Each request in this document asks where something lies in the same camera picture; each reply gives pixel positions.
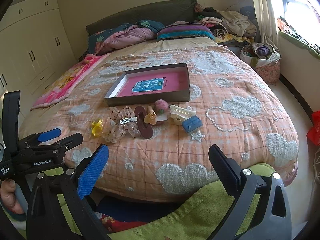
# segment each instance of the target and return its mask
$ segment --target screw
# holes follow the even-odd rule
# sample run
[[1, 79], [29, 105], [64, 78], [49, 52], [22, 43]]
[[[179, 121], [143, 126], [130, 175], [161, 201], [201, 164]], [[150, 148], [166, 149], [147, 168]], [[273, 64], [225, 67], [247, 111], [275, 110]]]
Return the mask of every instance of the screw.
[[38, 179], [42, 179], [43, 177], [44, 177], [44, 173], [43, 172], [38, 173], [38, 175], [37, 175]]
[[251, 171], [249, 169], [243, 169], [242, 172], [247, 176], [251, 174]]
[[67, 175], [72, 175], [72, 174], [74, 174], [74, 173], [75, 173], [75, 170], [72, 169], [72, 168], [67, 169], [67, 171], [66, 171], [66, 174], [67, 174]]
[[279, 173], [274, 173], [274, 174], [272, 174], [273, 175], [273, 177], [275, 178], [275, 179], [280, 179], [280, 174]]

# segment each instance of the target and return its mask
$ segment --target headboard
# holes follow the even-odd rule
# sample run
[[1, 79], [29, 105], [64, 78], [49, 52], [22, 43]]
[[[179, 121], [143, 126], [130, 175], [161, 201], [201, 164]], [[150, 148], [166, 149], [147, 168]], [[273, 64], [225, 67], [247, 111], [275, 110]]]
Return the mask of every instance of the headboard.
[[195, 19], [194, 5], [197, 0], [171, 0], [149, 3], [107, 16], [95, 23], [89, 24], [86, 29], [90, 35], [121, 25], [135, 23], [140, 20], [153, 20], [165, 26], [176, 21], [193, 22]]

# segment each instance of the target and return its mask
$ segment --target person's hand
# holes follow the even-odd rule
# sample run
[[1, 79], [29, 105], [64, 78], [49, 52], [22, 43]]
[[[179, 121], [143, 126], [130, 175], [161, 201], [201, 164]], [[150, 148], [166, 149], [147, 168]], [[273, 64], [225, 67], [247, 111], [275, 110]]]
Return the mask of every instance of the person's hand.
[[1, 200], [2, 203], [14, 213], [23, 214], [24, 211], [14, 194], [15, 189], [16, 183], [13, 179], [6, 179], [2, 181], [0, 188]]

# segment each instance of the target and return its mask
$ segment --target window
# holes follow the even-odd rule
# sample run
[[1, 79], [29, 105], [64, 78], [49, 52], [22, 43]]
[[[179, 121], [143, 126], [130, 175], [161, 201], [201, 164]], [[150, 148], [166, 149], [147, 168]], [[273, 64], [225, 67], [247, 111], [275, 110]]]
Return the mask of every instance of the window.
[[310, 44], [320, 44], [320, 24], [307, 0], [271, 0], [275, 17], [282, 16]]

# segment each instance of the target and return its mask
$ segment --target white tile floor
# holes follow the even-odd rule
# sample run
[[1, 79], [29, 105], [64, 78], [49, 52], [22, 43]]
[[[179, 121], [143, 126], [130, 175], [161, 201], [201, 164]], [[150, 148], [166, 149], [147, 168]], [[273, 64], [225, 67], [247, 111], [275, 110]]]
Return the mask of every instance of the white tile floor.
[[307, 141], [306, 137], [308, 130], [312, 127], [312, 122], [295, 97], [281, 82], [269, 87], [289, 114], [299, 138], [298, 174], [294, 181], [286, 187], [294, 231], [295, 228], [299, 228], [300, 224], [308, 220], [314, 198], [313, 159], [316, 147]]

